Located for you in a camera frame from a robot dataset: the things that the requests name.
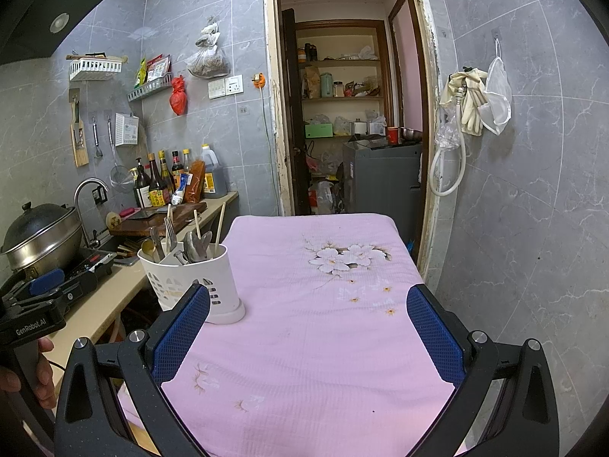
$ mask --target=screw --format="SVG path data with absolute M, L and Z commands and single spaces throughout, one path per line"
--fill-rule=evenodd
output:
M 527 342 L 527 345 L 529 347 L 531 347 L 531 349 L 533 349 L 533 350 L 540 350 L 540 348 L 541 348 L 540 343 L 537 340 L 535 340 L 534 338 L 531 338 L 531 340 L 529 340 Z
M 471 334 L 471 337 L 474 339 L 474 342 L 477 344 L 483 344 L 488 340 L 486 333 L 480 330 L 476 330 Z
M 86 345 L 87 338 L 86 337 L 78 337 L 74 341 L 75 348 L 83 348 Z
M 129 334 L 129 340 L 132 342 L 141 342 L 145 337 L 145 331 L 143 329 L 135 329 Z

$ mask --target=white hose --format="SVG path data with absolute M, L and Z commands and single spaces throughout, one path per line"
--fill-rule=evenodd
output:
M 461 144 L 459 146 L 461 148 L 461 164 L 459 165 L 459 176 L 457 177 L 457 180 L 455 181 L 455 183 L 452 186 L 450 186 L 447 190 L 436 189 L 434 187 L 433 183 L 429 184 L 429 188 L 431 189 L 431 192 L 433 192 L 436 196 L 440 196 L 440 197 L 453 193 L 455 191 L 455 189 L 457 187 L 459 187 L 459 184 L 461 184 L 461 181 L 463 180 L 463 176 L 465 174 L 465 162 L 466 162 L 465 137 L 463 136 L 463 131 L 461 130 L 461 96 L 462 96 L 462 94 L 463 94 L 462 90 L 457 93 L 457 108 L 456 108 L 457 126 L 459 129 L 459 141 L 461 142 Z M 433 181 L 433 179 L 434 179 L 435 166 L 438 164 L 440 155 L 444 151 L 448 151 L 448 149 L 438 147 L 438 150 L 435 152 L 434 159 L 432 160 L 431 167 L 429 168 L 429 180 L 430 181 Z M 438 185 L 440 188 L 442 187 L 442 178 L 443 177 L 441 177 L 440 180 L 438 181 Z

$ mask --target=gray washing machine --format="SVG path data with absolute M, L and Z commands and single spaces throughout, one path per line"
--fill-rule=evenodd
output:
M 391 145 L 385 138 L 343 144 L 347 213 L 391 217 L 404 244 L 415 239 L 421 200 L 421 143 Z

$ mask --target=orange plug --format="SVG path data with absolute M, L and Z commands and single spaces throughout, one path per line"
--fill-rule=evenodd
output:
M 258 89 L 262 89 L 266 84 L 266 79 L 264 78 L 264 74 L 262 72 L 258 74 L 254 74 L 254 78 L 252 79 L 254 83 L 254 87 Z

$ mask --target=pink tablecloth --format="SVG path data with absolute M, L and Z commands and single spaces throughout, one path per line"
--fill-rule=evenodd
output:
M 197 441 L 219 457 L 404 457 L 453 386 L 406 313 L 421 277 L 393 221 L 246 216 L 224 243 L 247 314 L 206 323 L 163 384 Z

